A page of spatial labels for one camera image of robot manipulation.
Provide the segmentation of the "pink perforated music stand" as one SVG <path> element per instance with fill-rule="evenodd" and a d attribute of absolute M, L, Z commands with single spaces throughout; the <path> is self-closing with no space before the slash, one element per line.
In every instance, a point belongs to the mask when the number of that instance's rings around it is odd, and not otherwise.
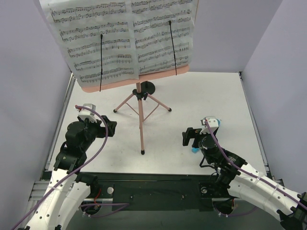
<path fill-rule="evenodd" d="M 123 105 L 128 104 L 128 101 L 132 98 L 135 97 L 138 102 L 138 110 L 136 111 L 136 114 L 139 117 L 139 130 L 140 130 L 140 143 L 141 143 L 141 154 L 145 154 L 145 149 L 144 149 L 144 137 L 143 137 L 143 123 L 147 119 L 147 117 L 144 115 L 143 112 L 143 101 L 146 99 L 150 98 L 154 102 L 156 102 L 157 107 L 163 107 L 167 111 L 171 111 L 172 109 L 162 103 L 161 101 L 157 100 L 155 97 L 152 96 L 152 94 L 147 94 L 143 93 L 141 91 L 141 83 L 144 81 L 150 81 L 156 80 L 156 79 L 161 79 L 169 76 L 174 76 L 178 74 L 183 74 L 186 73 L 189 69 L 189 65 L 180 67 L 178 69 L 172 69 L 172 70 L 167 70 L 167 71 L 161 71 L 161 72 L 155 72 L 155 73 L 149 73 L 149 74 L 143 74 L 141 75 L 139 73 L 139 78 L 137 80 L 122 80 L 116 83 L 110 83 L 107 85 L 104 85 L 102 88 L 103 89 L 112 89 L 120 86 L 126 86 L 130 84 L 135 84 L 136 88 L 132 91 L 132 93 L 118 106 L 116 107 L 113 111 L 116 113 Z"/>

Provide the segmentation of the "sheet music page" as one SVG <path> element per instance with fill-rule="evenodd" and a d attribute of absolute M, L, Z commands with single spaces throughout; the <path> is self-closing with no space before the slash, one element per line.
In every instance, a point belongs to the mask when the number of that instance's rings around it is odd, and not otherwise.
<path fill-rule="evenodd" d="M 133 29 L 139 73 L 189 65 L 197 0 L 133 0 Z"/>
<path fill-rule="evenodd" d="M 130 0 L 41 0 L 40 5 L 81 87 L 138 79 Z"/>

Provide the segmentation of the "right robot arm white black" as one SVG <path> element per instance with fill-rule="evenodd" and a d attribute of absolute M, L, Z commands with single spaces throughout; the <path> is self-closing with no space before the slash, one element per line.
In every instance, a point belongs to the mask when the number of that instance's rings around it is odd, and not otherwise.
<path fill-rule="evenodd" d="M 292 191 L 256 170 L 246 160 L 222 148 L 215 132 L 187 128 L 183 146 L 192 139 L 207 163 L 215 168 L 214 184 L 220 196 L 229 194 L 262 209 L 276 218 L 285 230 L 302 230 L 307 225 L 307 194 Z"/>

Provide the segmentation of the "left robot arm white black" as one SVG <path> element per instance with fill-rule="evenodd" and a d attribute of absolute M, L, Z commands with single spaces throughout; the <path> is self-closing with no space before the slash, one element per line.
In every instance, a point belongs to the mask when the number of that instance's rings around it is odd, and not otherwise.
<path fill-rule="evenodd" d="M 80 167 L 85 164 L 86 151 L 95 139 L 113 137 L 116 126 L 117 122 L 105 115 L 101 121 L 92 115 L 80 115 L 68 125 L 44 197 L 34 208 L 25 229 L 64 230 L 83 200 L 97 195 L 97 176 L 81 172 Z"/>

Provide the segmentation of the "black microphone desk stand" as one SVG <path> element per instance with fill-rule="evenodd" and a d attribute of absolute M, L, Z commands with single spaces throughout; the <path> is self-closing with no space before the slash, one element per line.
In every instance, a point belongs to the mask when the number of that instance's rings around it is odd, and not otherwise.
<path fill-rule="evenodd" d="M 147 94 L 153 94 L 155 92 L 155 85 L 150 81 L 144 81 L 141 83 L 141 91 Z"/>

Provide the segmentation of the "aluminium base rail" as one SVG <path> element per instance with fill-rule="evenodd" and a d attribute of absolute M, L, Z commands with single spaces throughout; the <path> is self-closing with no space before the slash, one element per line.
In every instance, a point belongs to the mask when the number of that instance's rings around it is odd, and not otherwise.
<path fill-rule="evenodd" d="M 38 201 L 40 200 L 47 188 L 49 186 L 54 186 L 59 180 L 54 181 L 39 181 L 35 182 L 33 189 L 30 194 L 30 201 Z M 99 183 L 98 179 L 96 178 L 77 178 L 73 181 L 73 184 L 69 187 L 69 191 L 71 191 L 76 185 L 79 183 L 84 183 L 86 186 L 90 187 L 90 193 L 87 196 L 90 199 L 94 199 L 96 196 L 102 198 L 110 198 L 114 195 L 112 193 L 108 193 L 106 190 L 108 186 L 104 186 L 103 184 Z M 216 190 L 209 189 L 208 192 L 203 194 L 201 192 L 201 188 L 196 185 L 187 185 L 188 181 L 130 181 L 131 186 L 126 189 L 122 189 L 119 192 L 121 194 L 127 194 L 130 198 L 135 196 L 151 196 L 151 195 L 186 195 L 187 192 L 184 189 L 187 189 L 188 192 L 197 193 L 200 196 L 209 197 L 209 198 L 229 198 L 231 195 L 227 190 L 222 190 L 218 192 Z"/>

